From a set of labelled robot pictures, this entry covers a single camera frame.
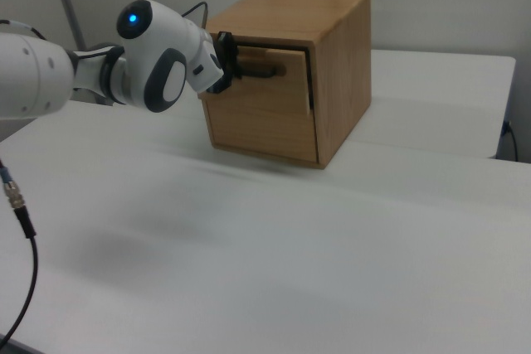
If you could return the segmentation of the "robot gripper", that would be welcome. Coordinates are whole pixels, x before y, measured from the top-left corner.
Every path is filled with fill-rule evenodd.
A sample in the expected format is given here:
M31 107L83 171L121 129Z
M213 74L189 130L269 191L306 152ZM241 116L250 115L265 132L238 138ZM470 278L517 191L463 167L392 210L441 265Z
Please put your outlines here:
M210 34L202 28L197 29L188 56L188 83L198 94L204 91L220 94L231 86L232 76L237 79L242 77L242 68L237 60L239 51L233 35L218 32L217 45L216 53Z

